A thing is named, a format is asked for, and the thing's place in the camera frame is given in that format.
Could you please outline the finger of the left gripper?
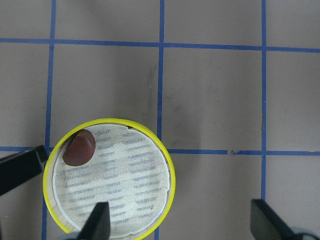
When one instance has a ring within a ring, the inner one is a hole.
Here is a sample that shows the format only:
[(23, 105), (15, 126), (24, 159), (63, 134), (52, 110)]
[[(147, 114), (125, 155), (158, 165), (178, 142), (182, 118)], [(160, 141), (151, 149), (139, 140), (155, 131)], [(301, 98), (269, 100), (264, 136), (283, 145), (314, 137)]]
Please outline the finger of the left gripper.
[(0, 194), (4, 195), (43, 172), (48, 159), (46, 149), (39, 145), (0, 158)]

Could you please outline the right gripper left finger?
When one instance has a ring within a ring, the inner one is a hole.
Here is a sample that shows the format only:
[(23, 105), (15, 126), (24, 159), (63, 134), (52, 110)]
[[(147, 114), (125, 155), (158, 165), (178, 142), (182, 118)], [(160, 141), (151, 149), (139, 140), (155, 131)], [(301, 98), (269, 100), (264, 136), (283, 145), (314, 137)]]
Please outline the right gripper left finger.
[(109, 240), (111, 217), (108, 202), (98, 202), (80, 232), (65, 233), (59, 240)]

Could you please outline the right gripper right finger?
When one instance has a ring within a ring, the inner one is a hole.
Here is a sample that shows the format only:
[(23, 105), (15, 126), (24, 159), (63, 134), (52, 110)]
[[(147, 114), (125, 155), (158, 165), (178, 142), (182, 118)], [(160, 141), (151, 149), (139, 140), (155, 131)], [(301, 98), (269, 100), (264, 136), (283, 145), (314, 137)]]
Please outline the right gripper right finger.
[(250, 231), (255, 240), (319, 240), (315, 234), (295, 233), (263, 200), (250, 201)]

